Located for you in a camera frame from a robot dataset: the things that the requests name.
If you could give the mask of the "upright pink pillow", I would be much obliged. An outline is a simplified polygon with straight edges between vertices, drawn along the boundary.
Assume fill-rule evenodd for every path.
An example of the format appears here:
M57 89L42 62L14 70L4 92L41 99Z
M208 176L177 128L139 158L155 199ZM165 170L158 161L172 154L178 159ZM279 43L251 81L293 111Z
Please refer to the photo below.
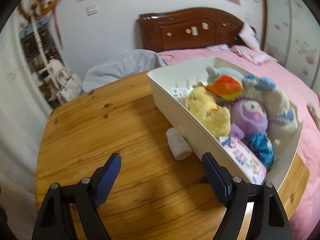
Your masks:
M242 25L242 29L239 32L240 38L244 41L244 43L254 51L260 50L260 43L257 39L257 36L254 30L249 26L248 23L244 22Z

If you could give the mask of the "white floral curtain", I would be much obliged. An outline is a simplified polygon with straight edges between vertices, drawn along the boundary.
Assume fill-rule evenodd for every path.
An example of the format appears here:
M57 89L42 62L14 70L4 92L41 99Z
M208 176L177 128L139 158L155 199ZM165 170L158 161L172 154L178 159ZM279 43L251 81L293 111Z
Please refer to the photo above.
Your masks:
M35 172L50 107L35 86L18 31L1 32L1 206L18 239L31 239L36 220Z

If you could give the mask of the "yellow chick plush toy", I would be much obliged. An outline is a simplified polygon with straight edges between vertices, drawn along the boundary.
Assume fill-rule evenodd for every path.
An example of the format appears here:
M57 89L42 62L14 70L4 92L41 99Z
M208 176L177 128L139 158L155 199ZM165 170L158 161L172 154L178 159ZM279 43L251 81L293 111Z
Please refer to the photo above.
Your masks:
M216 139L226 137L231 130L231 114L227 107L216 103L212 92L202 83L193 86L185 100L186 109Z

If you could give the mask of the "wooden bed headboard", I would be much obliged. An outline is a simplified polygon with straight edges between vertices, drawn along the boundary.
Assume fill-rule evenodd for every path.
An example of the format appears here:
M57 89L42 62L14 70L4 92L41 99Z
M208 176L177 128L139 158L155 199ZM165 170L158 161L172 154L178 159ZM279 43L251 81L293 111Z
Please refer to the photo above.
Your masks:
M196 7L141 14L137 22L143 48L156 53L218 44L245 45L239 36L242 20L220 9Z

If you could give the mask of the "wooden coat rack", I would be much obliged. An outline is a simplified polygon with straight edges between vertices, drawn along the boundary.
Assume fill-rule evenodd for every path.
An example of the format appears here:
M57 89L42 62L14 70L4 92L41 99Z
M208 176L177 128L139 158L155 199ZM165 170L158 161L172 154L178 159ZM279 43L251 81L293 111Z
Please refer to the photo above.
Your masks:
M20 2L17 10L30 23L32 16L34 16L35 19L46 16L55 8L58 2L59 0L49 0L48 2L46 2L46 0L35 0L30 6L30 11L25 10L22 2Z

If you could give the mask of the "white pill bottle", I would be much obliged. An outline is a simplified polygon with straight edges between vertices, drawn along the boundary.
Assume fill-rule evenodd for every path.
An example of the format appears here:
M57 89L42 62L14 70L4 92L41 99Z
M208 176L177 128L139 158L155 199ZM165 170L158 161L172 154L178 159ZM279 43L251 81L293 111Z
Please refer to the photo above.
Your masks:
M168 146L176 160L183 160L191 155L192 149L177 129L172 127L166 131L165 135L167 137Z

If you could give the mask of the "white wall switch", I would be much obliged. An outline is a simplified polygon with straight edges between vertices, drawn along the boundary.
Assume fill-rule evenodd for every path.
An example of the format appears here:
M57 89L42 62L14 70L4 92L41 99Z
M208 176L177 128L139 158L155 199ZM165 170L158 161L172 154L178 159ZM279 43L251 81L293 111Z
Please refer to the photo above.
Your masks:
M92 16L92 15L97 14L99 12L99 5L92 4L92 5L87 6L85 9L86 9L87 16Z

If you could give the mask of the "white handbag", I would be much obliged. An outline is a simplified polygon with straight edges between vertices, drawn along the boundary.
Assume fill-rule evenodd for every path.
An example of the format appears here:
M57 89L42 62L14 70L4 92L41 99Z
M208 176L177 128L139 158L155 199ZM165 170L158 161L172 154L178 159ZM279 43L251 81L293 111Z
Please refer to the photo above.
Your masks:
M50 59L49 63L37 73L48 86L50 96L47 101L58 100L64 104L77 98L82 92L80 77L72 73L58 59Z

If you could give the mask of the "grey crumpled cloth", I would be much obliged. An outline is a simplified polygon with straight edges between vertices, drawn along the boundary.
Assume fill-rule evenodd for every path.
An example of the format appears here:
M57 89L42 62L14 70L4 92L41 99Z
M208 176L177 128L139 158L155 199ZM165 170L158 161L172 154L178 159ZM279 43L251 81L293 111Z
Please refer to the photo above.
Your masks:
M132 50L89 69L84 77L82 90L88 93L125 77L166 65L154 51Z

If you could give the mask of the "blue black handbag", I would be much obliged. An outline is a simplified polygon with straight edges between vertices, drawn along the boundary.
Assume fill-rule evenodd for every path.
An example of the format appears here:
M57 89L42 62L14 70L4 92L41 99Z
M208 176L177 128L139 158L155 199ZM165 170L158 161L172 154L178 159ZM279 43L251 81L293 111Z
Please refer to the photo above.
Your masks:
M43 49L44 51L47 51L53 46L53 41L48 29L48 18L43 16L35 22L41 37ZM27 62L30 62L40 55L31 24L27 25L20 31L19 37Z

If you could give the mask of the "pink bed blanket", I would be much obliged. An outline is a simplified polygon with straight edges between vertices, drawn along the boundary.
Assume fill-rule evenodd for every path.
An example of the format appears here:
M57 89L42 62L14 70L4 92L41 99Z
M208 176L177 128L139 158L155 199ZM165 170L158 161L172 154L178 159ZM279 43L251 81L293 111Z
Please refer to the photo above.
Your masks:
M303 122L303 130L297 153L307 166L310 176L295 213L290 219L294 239L308 239L319 222L319 130L311 117L307 105L312 103L319 109L318 95L300 78L289 72L275 61L255 65L231 51L212 51L207 48L170 50L159 53L166 64L198 59L201 57L219 57L255 76L269 77L282 89L290 101L298 108L298 119Z

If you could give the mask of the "blue scrunchie ball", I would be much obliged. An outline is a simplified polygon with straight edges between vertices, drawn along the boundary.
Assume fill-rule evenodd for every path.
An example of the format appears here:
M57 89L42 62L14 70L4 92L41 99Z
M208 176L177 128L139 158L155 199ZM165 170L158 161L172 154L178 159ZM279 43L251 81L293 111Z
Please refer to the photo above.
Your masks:
M266 134L253 133L248 139L247 146L267 170L272 167L275 153L272 142Z

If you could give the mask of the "white blue plush toy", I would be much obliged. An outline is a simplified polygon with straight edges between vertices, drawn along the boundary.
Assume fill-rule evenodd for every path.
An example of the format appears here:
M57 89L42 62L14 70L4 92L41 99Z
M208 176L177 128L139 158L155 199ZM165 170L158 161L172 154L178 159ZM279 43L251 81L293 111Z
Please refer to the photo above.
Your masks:
M287 142L298 129L296 111L291 107L289 98L268 77L261 77L255 89L261 92L263 106L267 113L268 135L279 143Z

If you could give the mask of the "purple plush toy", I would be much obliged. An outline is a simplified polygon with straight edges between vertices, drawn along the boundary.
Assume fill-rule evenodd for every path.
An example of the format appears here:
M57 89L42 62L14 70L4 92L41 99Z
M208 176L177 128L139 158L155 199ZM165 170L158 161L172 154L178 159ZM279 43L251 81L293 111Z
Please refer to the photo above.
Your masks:
M239 99L230 107L230 137L245 139L255 133L266 134L268 117L263 105L253 99Z

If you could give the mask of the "blue rainbow plush toy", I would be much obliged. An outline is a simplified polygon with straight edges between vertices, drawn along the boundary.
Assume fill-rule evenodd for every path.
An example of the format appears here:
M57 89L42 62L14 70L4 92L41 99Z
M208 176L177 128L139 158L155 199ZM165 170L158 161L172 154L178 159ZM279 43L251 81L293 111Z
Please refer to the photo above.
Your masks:
M225 101L245 97L247 92L258 84L254 77L245 77L233 68L207 67L206 72L208 74L206 90Z

